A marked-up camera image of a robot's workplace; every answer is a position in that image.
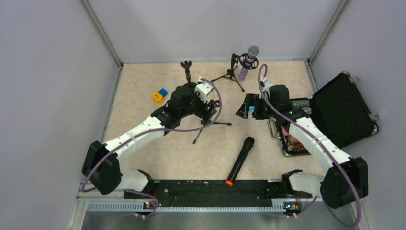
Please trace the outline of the round base clamp stand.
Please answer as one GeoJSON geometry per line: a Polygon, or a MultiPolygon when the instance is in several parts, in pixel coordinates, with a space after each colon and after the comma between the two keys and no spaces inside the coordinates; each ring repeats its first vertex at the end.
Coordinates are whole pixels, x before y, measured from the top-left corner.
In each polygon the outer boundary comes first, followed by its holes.
{"type": "Polygon", "coordinates": [[[191,65],[192,65],[192,62],[185,60],[185,61],[181,62],[180,65],[181,65],[181,66],[183,67],[183,69],[184,69],[185,77],[186,77],[186,80],[187,80],[187,85],[188,85],[189,87],[192,87],[191,72],[190,72],[190,67],[191,67],[191,65]]]}

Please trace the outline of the tripod stand with clip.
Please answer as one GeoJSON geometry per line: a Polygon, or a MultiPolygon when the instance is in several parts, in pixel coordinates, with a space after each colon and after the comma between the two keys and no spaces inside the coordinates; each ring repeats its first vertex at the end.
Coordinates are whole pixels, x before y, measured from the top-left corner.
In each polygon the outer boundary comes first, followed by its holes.
{"type": "Polygon", "coordinates": [[[213,116],[217,114],[217,108],[220,107],[219,101],[215,101],[214,105],[210,105],[204,112],[201,117],[201,124],[202,127],[208,126],[209,124],[212,125],[225,125],[231,126],[232,123],[230,122],[218,122],[214,121],[213,116]]]}

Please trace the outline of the tripod stand with shock mount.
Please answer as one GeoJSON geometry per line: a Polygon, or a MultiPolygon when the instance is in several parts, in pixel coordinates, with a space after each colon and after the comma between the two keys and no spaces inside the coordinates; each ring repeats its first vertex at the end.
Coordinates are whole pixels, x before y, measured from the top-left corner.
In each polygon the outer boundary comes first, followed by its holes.
{"type": "Polygon", "coordinates": [[[239,81],[235,75],[235,70],[237,69],[238,65],[240,64],[239,58],[240,58],[240,55],[233,53],[231,56],[230,68],[227,70],[226,74],[224,74],[216,79],[212,79],[211,82],[215,82],[221,78],[225,78],[225,79],[236,82],[238,84],[238,86],[240,87],[240,89],[242,90],[242,92],[245,92],[244,88],[241,86],[241,84],[239,83],[239,81]]]}

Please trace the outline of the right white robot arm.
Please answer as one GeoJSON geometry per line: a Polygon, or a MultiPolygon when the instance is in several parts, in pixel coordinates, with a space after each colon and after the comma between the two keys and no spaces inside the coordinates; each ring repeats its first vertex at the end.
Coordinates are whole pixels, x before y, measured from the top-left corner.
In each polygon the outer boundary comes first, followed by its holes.
{"type": "Polygon", "coordinates": [[[271,86],[261,94],[247,93],[236,115],[247,119],[253,107],[252,117],[257,120],[273,118],[296,138],[318,161],[324,175],[302,170],[285,173],[282,178],[293,191],[319,196],[332,209],[355,202],[368,195],[368,165],[361,157],[353,158],[314,124],[310,116],[300,108],[292,107],[289,90],[285,85],[271,86]]]}

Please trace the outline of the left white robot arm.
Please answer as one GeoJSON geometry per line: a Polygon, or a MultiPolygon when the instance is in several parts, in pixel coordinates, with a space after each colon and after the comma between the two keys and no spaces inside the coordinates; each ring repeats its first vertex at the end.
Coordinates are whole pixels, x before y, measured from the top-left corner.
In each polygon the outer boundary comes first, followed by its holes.
{"type": "Polygon", "coordinates": [[[90,192],[86,185],[91,183],[102,195],[117,189],[144,191],[151,181],[149,175],[142,170],[125,172],[121,165],[153,140],[169,132],[180,132],[178,126],[183,118],[195,115],[202,120],[204,128],[212,125],[222,110],[221,99],[208,99],[212,91],[219,93],[210,82],[178,86],[170,99],[138,126],[104,143],[91,143],[82,166],[85,180],[80,190],[90,192]]]}

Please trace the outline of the purple glitter microphone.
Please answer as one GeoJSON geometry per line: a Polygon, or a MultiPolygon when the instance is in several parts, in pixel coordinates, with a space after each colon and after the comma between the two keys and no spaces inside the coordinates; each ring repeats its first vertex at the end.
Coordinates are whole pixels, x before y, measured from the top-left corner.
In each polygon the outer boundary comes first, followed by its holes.
{"type": "Polygon", "coordinates": [[[259,48],[256,45],[252,45],[247,53],[240,55],[241,71],[239,74],[239,80],[244,80],[250,70],[253,70],[258,65],[257,55],[259,54],[259,48]]]}

